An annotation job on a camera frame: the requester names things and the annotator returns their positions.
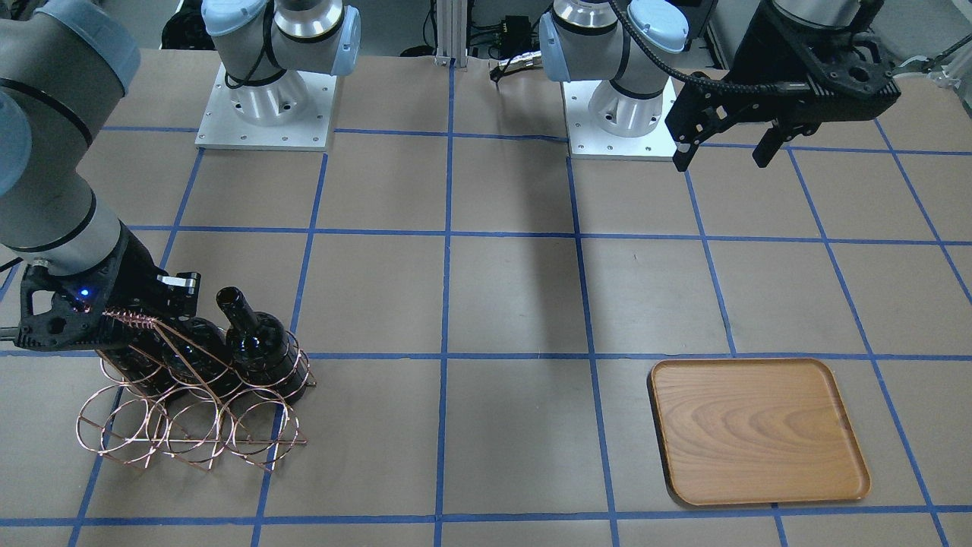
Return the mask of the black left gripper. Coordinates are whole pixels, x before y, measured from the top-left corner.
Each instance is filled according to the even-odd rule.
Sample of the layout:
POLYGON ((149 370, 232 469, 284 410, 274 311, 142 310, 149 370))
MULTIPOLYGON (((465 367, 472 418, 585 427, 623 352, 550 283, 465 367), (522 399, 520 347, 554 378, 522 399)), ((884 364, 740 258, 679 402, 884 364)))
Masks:
POLYGON ((739 122, 771 122, 751 153, 766 169, 791 134, 870 121, 899 100, 895 63, 869 27, 882 2, 760 2, 729 72, 684 84, 666 118, 671 162, 687 172, 702 142, 739 122))

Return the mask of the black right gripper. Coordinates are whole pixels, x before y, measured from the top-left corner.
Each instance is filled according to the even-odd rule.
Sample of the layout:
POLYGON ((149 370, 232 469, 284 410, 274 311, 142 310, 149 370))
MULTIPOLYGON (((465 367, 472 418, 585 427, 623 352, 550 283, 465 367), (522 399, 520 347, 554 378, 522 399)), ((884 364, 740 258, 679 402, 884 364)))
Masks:
POLYGON ((169 326, 197 314, 201 275, 159 269, 128 227, 118 245, 91 269, 56 276, 29 264, 21 277, 21 317, 15 346, 33 351, 118 349, 136 325, 160 319, 169 326))

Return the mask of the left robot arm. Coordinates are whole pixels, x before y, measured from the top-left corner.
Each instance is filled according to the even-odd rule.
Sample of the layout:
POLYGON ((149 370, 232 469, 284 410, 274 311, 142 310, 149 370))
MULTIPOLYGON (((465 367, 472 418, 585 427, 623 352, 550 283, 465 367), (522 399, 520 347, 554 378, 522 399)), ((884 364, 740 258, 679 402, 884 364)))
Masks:
POLYGON ((690 23, 667 1, 555 1, 539 20, 546 76, 562 84, 570 152, 598 160, 671 160, 744 122, 768 129, 765 167, 826 122, 875 120, 899 100, 895 63, 868 31, 881 1, 761 1, 719 79, 674 59, 690 23))

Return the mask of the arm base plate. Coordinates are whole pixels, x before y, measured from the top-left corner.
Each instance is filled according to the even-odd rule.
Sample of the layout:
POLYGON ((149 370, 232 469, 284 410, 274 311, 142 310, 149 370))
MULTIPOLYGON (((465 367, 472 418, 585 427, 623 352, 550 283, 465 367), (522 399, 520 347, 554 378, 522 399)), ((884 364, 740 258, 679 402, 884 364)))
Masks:
POLYGON ((665 125, 677 94, 667 79, 659 96, 624 96, 608 81, 563 82, 570 156, 581 160, 670 162, 676 142, 665 125))
POLYGON ((230 89, 219 67, 194 144, 208 150, 326 152, 339 79, 288 71, 262 87, 230 89))

